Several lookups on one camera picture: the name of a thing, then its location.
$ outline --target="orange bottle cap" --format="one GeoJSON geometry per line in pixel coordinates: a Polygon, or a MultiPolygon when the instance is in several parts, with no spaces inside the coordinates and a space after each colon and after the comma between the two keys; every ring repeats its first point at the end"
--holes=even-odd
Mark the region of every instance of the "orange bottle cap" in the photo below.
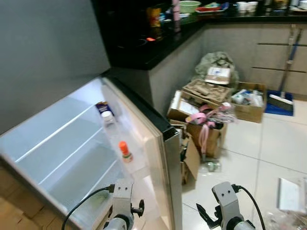
{"type": "Polygon", "coordinates": [[[122,151],[123,154],[129,153],[128,146],[127,146],[127,143],[125,141],[121,141],[119,143],[119,148],[120,148],[120,150],[122,151]]]}

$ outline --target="bottle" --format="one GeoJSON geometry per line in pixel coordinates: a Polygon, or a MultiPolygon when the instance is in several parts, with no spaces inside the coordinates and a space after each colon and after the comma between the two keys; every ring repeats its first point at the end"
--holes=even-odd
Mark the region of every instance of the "bottle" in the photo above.
{"type": "Polygon", "coordinates": [[[123,161],[125,163],[129,163],[133,160],[133,156],[132,156],[132,153],[129,152],[129,149],[128,149],[128,146],[127,146],[127,143],[125,141],[121,141],[119,143],[119,148],[122,152],[122,158],[123,158],[123,161]]]}
{"type": "Polygon", "coordinates": [[[173,21],[174,21],[174,32],[180,32],[180,4],[179,0],[172,0],[173,4],[173,21]]]}
{"type": "Polygon", "coordinates": [[[114,116],[110,111],[104,111],[101,114],[103,121],[104,121],[104,126],[105,126],[105,131],[113,143],[118,143],[119,142],[119,130],[118,126],[116,124],[116,121],[114,119],[114,116]]]}

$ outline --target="paper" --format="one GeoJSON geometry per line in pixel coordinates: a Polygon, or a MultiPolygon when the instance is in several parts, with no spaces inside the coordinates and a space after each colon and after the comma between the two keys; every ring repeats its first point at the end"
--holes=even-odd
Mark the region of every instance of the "paper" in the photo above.
{"type": "Polygon", "coordinates": [[[185,112],[186,114],[192,115],[192,114],[196,114],[199,113],[199,110],[197,107],[185,102],[185,101],[181,101],[180,102],[180,106],[179,106],[179,110],[182,112],[185,112]]]}
{"type": "Polygon", "coordinates": [[[229,77],[230,69],[228,68],[217,68],[217,67],[210,67],[208,69],[208,75],[214,75],[219,77],[229,77]]]}
{"type": "Polygon", "coordinates": [[[177,106],[178,106],[180,97],[181,97],[181,91],[177,90],[177,91],[175,92],[175,96],[174,96],[173,101],[172,101],[172,104],[171,104],[171,108],[172,108],[172,109],[177,109],[177,106]]]}
{"type": "Polygon", "coordinates": [[[280,210],[300,211],[299,185],[279,178],[278,208],[280,210]]]}

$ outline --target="white bottle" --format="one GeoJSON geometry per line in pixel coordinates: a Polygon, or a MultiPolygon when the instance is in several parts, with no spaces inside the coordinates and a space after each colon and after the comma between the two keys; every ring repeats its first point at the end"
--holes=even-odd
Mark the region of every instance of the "white bottle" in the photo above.
{"type": "Polygon", "coordinates": [[[104,111],[101,116],[104,121],[105,131],[108,135],[108,138],[111,140],[111,142],[113,142],[113,144],[117,145],[120,135],[114,116],[110,111],[104,111]]]}

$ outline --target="black cable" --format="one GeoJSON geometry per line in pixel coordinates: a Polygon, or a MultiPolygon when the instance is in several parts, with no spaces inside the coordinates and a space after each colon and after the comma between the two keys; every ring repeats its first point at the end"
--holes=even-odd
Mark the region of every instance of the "black cable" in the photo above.
{"type": "Polygon", "coordinates": [[[90,198],[91,196],[95,195],[96,193],[99,193],[101,191],[109,191],[110,193],[114,192],[114,187],[115,185],[114,184],[111,184],[110,186],[108,187],[105,187],[105,188],[99,188],[97,189],[96,191],[90,193],[87,197],[85,197],[82,201],[80,201],[66,216],[66,218],[64,219],[63,221],[63,224],[62,224],[62,230],[65,230],[65,225],[66,225],[66,222],[69,218],[69,216],[81,205],[83,204],[88,198],[90,198]]]}
{"type": "Polygon", "coordinates": [[[245,187],[242,187],[240,185],[235,185],[233,184],[232,185],[232,188],[234,189],[235,193],[237,193],[239,191],[239,189],[243,189],[247,194],[248,196],[250,197],[250,199],[253,201],[255,207],[256,207],[256,210],[258,212],[258,216],[259,216],[259,219],[260,219],[260,222],[261,222],[261,226],[262,226],[262,229],[265,230],[265,226],[264,226],[264,221],[263,221],[263,218],[262,218],[262,215],[261,215],[261,212],[260,212],[260,209],[255,201],[255,199],[253,198],[252,194],[245,188],[245,187]]]}

